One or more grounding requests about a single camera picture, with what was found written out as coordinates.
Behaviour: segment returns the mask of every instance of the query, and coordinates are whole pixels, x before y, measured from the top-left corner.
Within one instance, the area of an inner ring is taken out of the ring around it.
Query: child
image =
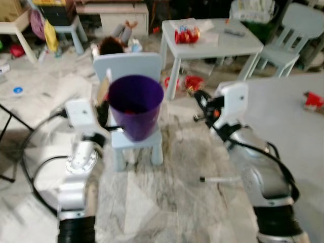
[[[123,53],[132,34],[132,29],[135,28],[137,24],[136,21],[133,24],[126,21],[124,25],[118,25],[111,36],[106,37],[102,41],[99,51],[100,55]]]

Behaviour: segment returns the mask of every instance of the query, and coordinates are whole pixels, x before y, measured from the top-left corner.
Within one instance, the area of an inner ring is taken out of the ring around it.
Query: marble floor
[[[159,50],[160,36],[141,40],[145,51]],[[235,80],[244,58],[217,67],[206,78],[207,90],[218,83]],[[172,55],[166,71],[170,75]],[[78,56],[70,47],[62,57],[47,55],[32,65],[24,57],[9,61],[11,70],[0,76],[0,103],[35,127],[66,100],[95,97],[99,81],[90,50]],[[271,75],[269,67],[257,75]],[[23,87],[18,96],[14,87]],[[159,116],[163,134],[164,164],[152,166],[150,149],[136,150],[125,172],[116,173],[112,148],[105,146],[105,170],[100,182],[97,242],[256,242],[252,207],[241,183],[200,183],[200,176],[235,176],[222,142],[210,136],[204,123],[194,123],[199,112],[195,101],[178,92],[172,102],[164,101]],[[0,127],[7,115],[0,111]],[[31,194],[18,163],[19,149],[27,130],[13,120],[0,144],[0,173],[16,178],[14,184],[0,180],[0,242],[56,242],[57,219]],[[30,172],[46,158],[70,154],[77,136],[66,121],[57,119],[43,127],[26,151]],[[56,195],[64,175],[64,160],[44,168],[37,180],[41,191]]]

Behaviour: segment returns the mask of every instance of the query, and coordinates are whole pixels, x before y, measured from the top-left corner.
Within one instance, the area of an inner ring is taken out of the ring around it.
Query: purple cup
[[[163,96],[161,85],[142,75],[121,77],[110,85],[108,92],[112,115],[132,141],[144,140],[152,134]]]

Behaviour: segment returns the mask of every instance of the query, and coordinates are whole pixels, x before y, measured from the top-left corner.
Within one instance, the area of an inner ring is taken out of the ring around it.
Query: yellow bag
[[[45,33],[46,43],[50,51],[56,52],[59,43],[56,39],[55,28],[49,23],[48,20],[45,21],[44,33]]]

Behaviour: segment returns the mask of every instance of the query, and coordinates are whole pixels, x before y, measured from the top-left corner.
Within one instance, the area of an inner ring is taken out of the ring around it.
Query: white drawer
[[[126,20],[129,22],[137,21],[138,25],[133,29],[133,34],[148,35],[147,14],[133,13],[133,14],[100,14],[102,30],[104,33],[113,32],[119,24],[124,24]]]

